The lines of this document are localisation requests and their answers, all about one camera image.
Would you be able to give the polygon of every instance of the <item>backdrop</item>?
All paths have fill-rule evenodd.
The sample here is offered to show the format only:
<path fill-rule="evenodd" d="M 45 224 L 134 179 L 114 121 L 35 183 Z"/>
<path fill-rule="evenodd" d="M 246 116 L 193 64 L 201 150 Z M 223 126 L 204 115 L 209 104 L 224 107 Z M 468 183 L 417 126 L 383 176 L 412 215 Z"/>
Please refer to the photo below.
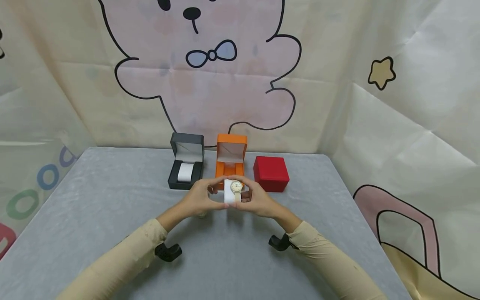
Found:
<path fill-rule="evenodd" d="M 169 147 L 178 131 L 214 146 L 231 132 L 251 151 L 328 154 L 414 299 L 480 298 L 479 10 L 476 0 L 0 0 L 0 55 L 16 78 L 1 91 L 0 141 L 38 143 L 40 129 L 51 140 L 0 146 L 0 250 L 42 203 L 24 189 L 46 197 L 93 141 Z M 22 96 L 9 106 L 12 90 Z M 37 165 L 12 158 L 18 149 Z"/>

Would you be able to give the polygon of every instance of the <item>person's right hand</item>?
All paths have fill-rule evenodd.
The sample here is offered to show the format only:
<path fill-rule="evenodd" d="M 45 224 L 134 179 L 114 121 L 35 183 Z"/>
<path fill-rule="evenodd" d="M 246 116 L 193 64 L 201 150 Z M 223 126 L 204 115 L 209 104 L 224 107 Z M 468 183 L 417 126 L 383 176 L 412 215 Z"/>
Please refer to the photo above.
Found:
<path fill-rule="evenodd" d="M 249 188 L 241 193 L 241 202 L 234 202 L 230 204 L 231 207 L 267 218 L 278 216 L 283 206 L 273 200 L 260 184 L 244 176 L 231 175 L 227 178 L 243 182 Z"/>

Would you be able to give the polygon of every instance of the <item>gray tablecloth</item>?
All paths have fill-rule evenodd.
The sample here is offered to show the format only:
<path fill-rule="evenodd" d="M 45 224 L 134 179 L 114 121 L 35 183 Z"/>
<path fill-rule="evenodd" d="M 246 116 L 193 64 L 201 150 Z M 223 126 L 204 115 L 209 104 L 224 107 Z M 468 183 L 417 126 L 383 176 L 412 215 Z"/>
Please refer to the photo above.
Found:
<path fill-rule="evenodd" d="M 290 183 L 275 199 L 356 260 L 389 299 L 409 299 L 328 157 L 247 153 L 249 177 L 257 155 L 285 158 Z M 167 149 L 86 150 L 0 261 L 0 299 L 55 298 L 96 258 L 176 203 L 186 192 L 168 188 L 173 159 Z M 215 152 L 206 151 L 204 177 L 214 173 Z M 166 242 L 179 243 L 183 255 L 172 263 L 156 259 L 116 299 L 336 299 L 291 248 L 268 245 L 272 234 L 283 234 L 274 221 L 232 210 L 185 220 Z"/>

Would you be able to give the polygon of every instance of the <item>closed red box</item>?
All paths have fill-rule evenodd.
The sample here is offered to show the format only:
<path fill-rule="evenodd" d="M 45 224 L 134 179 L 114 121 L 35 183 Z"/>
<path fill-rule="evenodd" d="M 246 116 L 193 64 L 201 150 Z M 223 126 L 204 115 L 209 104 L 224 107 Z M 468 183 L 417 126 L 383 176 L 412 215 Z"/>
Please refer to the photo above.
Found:
<path fill-rule="evenodd" d="M 283 192 L 290 181 L 283 157 L 257 156 L 253 174 L 266 192 Z"/>

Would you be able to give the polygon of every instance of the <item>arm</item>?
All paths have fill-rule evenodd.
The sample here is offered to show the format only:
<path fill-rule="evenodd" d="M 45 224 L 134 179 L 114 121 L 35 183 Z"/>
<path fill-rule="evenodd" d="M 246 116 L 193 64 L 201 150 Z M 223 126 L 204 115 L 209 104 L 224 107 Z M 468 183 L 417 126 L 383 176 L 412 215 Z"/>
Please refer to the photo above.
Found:
<path fill-rule="evenodd" d="M 285 230 L 290 242 L 298 247 L 297 251 L 315 266 L 340 299 L 387 299 L 354 260 L 310 224 L 273 200 L 257 182 L 237 175 L 228 178 L 240 180 L 249 187 L 248 191 L 242 193 L 241 202 L 233 203 L 232 206 L 274 219 Z"/>
<path fill-rule="evenodd" d="M 118 288 L 150 265 L 155 248 L 167 237 L 167 229 L 184 218 L 184 211 L 174 206 L 149 220 L 82 271 L 57 300 L 110 299 Z"/>
<path fill-rule="evenodd" d="M 314 227 L 279 205 L 273 218 L 296 250 L 310 261 L 340 299 L 387 299 L 368 274 Z"/>
<path fill-rule="evenodd" d="M 188 194 L 156 219 L 149 220 L 82 271 L 57 296 L 57 300 L 102 300 L 146 269 L 155 258 L 155 248 L 163 243 L 182 220 L 226 206 L 208 198 L 207 190 L 217 193 L 224 178 L 197 181 Z"/>

